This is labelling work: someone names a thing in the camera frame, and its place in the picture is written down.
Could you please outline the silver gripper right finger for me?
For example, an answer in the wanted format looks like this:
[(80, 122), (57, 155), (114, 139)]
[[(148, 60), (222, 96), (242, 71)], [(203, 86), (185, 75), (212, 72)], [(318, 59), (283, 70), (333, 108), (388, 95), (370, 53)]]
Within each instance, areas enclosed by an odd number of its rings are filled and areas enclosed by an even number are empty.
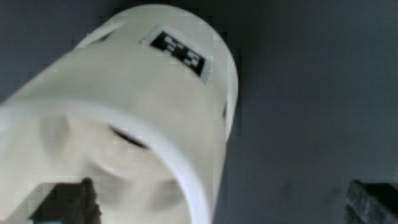
[(398, 224), (398, 185), (354, 180), (347, 191), (345, 224)]

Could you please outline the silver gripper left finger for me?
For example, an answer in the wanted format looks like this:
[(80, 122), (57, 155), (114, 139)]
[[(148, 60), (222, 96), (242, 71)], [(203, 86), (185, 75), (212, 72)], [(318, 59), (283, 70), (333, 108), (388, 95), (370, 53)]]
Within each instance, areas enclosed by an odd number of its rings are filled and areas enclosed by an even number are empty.
[(39, 186), (31, 193), (6, 224), (102, 224), (102, 209), (95, 182), (57, 183)]

